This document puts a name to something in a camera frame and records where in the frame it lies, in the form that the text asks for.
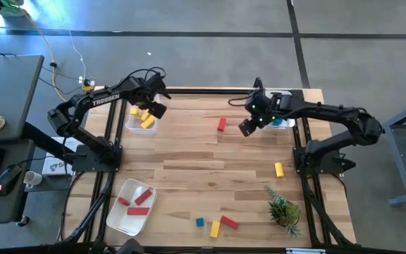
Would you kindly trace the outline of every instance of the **computer mouse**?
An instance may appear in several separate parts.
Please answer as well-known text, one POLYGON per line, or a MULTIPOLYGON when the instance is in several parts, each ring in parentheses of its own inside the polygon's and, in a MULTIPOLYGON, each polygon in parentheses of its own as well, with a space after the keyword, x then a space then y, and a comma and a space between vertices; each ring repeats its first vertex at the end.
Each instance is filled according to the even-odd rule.
POLYGON ((7 196, 12 192, 22 170, 23 169, 16 164, 4 169, 0 175, 0 196, 7 196))

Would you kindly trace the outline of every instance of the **small plant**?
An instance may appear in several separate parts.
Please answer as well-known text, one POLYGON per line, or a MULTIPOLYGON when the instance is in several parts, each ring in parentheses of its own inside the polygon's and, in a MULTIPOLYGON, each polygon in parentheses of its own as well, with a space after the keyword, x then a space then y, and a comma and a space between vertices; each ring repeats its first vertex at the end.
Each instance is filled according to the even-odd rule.
POLYGON ((270 186, 265 186, 267 193, 272 197, 272 202, 269 202, 270 213, 272 220, 281 226, 286 227, 286 233, 290 236, 300 235, 300 230, 297 223, 300 218, 300 208, 288 201, 282 195, 277 194, 270 186))

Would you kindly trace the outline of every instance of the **yellow cable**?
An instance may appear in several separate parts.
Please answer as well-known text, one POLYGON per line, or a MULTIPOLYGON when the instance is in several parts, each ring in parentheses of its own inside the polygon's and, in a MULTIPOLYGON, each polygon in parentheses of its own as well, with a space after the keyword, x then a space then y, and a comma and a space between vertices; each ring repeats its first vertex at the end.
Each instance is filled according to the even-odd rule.
MULTIPOLYGON (((22 9, 19 5, 17 5, 19 9, 21 9, 21 12, 23 13, 23 15, 29 20, 29 22, 32 24, 32 26, 39 32, 40 36, 42 36, 42 39, 45 41, 45 43, 48 46, 48 50, 49 53, 51 54, 51 61, 55 63, 54 61, 54 55, 53 55, 53 51, 51 50, 51 46, 49 46, 49 43, 47 41, 47 39, 45 38, 45 36, 43 35, 43 32, 34 24, 34 22, 31 20, 31 18, 26 14, 26 11, 24 9, 22 9)), ((53 75, 53 86, 54 89, 57 93, 57 95, 64 101, 66 102, 67 100, 61 95, 61 93, 59 92, 59 90, 57 89, 56 86, 56 68, 54 66, 52 66, 53 71, 52 71, 52 75, 53 75)))

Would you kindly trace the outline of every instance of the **black desk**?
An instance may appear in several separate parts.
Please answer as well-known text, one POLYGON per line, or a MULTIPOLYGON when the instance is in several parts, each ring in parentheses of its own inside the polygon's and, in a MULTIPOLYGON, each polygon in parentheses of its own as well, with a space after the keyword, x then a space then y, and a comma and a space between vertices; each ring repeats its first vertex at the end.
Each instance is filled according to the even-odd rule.
POLYGON ((43 56, 0 56, 0 116, 6 120, 0 140, 21 138, 43 60, 43 56), (17 89, 7 90, 8 86, 17 89))
MULTIPOLYGON (((0 116, 6 120, 0 130, 0 148, 5 150, 0 174, 8 165, 31 158, 35 146, 63 158, 61 144, 26 122, 43 60, 43 56, 0 56, 0 116), (5 89, 9 85, 17 89, 9 92, 5 89)), ((19 221, 23 215, 27 197, 23 179, 29 164, 24 163, 12 193, 0 197, 0 223, 19 221)))
MULTIPOLYGON (((4 158, 0 164, 1 173, 8 165, 31 158, 34 142, 31 140, 7 141, 0 143, 0 148, 4 150, 4 158)), ((27 162, 21 164, 23 172, 12 192, 5 197, 0 197, 0 223, 18 222, 23 215, 27 197, 27 193, 24 192, 23 177, 28 164, 27 162)))

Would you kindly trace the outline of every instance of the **gray floor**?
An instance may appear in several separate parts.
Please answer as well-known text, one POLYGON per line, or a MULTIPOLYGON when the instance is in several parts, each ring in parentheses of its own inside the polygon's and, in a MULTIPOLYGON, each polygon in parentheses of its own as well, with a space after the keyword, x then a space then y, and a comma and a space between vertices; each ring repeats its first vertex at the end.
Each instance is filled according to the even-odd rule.
MULTIPOLYGON (((285 0, 144 0, 27 1, 26 9, 41 28, 99 31, 290 32, 285 0)), ((300 32, 406 34, 406 0, 294 0, 300 32)), ((0 26, 31 29, 23 18, 0 18, 0 26)), ((67 36, 47 37, 60 72, 82 75, 79 56, 67 36)), ((291 38, 211 37, 74 37, 87 75, 114 83, 136 68, 163 66, 167 85, 249 87, 261 76, 268 87, 302 87, 291 38)), ((302 40, 311 88, 321 88, 331 104, 361 106, 380 121, 406 107, 406 40, 302 40)), ((0 51, 43 54, 42 39, 0 35, 0 51)), ((50 73, 42 77, 51 80, 50 73)), ((71 90, 74 80, 59 78, 71 90)), ((28 120, 53 135, 47 110, 60 102, 39 83, 28 120)), ((338 133, 344 127, 332 125, 338 133)), ((348 201, 358 243, 373 248, 406 250, 406 205, 389 207, 388 199, 404 193, 383 137, 370 147, 345 149, 357 167, 345 174, 348 201)), ((53 243, 64 192, 29 195, 26 214, 32 223, 19 229, 0 225, 0 248, 53 243)))

